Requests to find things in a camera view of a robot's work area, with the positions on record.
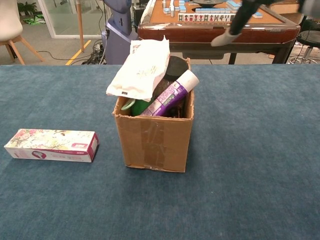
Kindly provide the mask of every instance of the white chair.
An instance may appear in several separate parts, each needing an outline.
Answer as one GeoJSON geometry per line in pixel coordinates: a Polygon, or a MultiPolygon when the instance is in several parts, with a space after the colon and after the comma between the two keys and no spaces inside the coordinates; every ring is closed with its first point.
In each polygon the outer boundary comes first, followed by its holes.
{"type": "Polygon", "coordinates": [[[5,45],[14,62],[15,58],[9,47],[11,46],[20,63],[25,65],[24,60],[14,44],[15,42],[22,42],[43,62],[45,59],[20,35],[22,30],[17,0],[0,0],[0,46],[5,45]]]}

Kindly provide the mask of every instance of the wooden chair leg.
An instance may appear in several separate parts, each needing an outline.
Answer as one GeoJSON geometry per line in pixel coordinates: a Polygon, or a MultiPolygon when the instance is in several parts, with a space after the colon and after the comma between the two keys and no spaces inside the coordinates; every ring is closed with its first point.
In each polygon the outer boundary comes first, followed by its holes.
{"type": "Polygon", "coordinates": [[[10,58],[12,60],[12,62],[14,63],[15,62],[15,57],[13,56],[12,52],[11,52],[11,49],[9,47],[9,44],[5,44],[5,47],[6,47],[6,50],[8,51],[9,55],[10,55],[10,58]]]}
{"type": "Polygon", "coordinates": [[[14,42],[13,42],[12,40],[9,40],[8,42],[9,42],[9,45],[12,47],[13,51],[15,52],[16,56],[18,57],[20,63],[21,63],[22,65],[25,65],[25,62],[24,62],[24,60],[22,59],[20,53],[18,52],[18,49],[16,48],[14,42]]]}
{"type": "Polygon", "coordinates": [[[34,55],[36,55],[42,62],[45,61],[45,59],[21,36],[21,42],[31,51],[34,55]]]}

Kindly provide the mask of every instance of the pink floral box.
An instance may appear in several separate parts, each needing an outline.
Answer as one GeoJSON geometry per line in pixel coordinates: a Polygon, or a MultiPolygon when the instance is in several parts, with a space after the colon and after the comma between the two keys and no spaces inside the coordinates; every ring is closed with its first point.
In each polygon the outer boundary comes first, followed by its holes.
{"type": "Polygon", "coordinates": [[[22,128],[4,148],[15,159],[91,163],[98,145],[94,131],[22,128]]]}

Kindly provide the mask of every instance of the product box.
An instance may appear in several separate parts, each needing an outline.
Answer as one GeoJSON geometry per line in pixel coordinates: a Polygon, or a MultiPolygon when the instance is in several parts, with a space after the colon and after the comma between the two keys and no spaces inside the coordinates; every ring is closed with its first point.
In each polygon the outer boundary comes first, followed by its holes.
{"type": "Polygon", "coordinates": [[[121,142],[125,165],[131,168],[165,172],[186,171],[195,93],[186,97],[184,118],[130,116],[122,111],[128,98],[119,97],[113,115],[121,142]]]}
{"type": "Polygon", "coordinates": [[[4,148],[15,159],[91,163],[98,145],[94,131],[22,128],[4,148]]]}

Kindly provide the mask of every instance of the white plastic bag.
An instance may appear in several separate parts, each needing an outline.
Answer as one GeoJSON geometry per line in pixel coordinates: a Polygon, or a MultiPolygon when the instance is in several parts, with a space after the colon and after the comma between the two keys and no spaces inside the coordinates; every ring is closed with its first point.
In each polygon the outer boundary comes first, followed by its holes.
{"type": "Polygon", "coordinates": [[[164,77],[170,57],[169,40],[131,41],[130,55],[106,89],[107,95],[149,102],[164,77]]]}

